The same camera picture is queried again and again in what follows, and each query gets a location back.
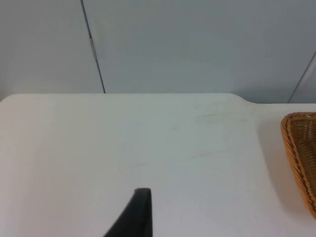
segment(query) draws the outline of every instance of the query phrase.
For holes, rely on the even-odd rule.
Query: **tabletop surface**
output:
[[[0,235],[102,237],[135,188],[154,237],[311,237],[280,121],[316,104],[232,94],[14,95],[0,102]]]

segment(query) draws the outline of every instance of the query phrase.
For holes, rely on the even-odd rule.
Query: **black object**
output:
[[[136,189],[125,210],[104,237],[152,237],[152,192]]]

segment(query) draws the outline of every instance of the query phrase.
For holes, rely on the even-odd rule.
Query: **wicker basket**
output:
[[[305,206],[316,219],[316,113],[285,116],[281,132]]]

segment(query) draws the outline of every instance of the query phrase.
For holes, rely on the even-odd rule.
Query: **white wall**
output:
[[[285,103],[316,51],[315,0],[84,0],[107,92]]]
[[[0,2],[0,99],[102,93],[79,0]]]

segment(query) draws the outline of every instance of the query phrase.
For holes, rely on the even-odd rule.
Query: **basket rim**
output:
[[[316,113],[295,112],[286,115],[281,121],[281,133],[296,183],[303,195],[305,206],[316,219],[316,197],[313,194],[310,182],[307,179],[306,172],[291,131],[292,123],[298,120],[316,120]]]

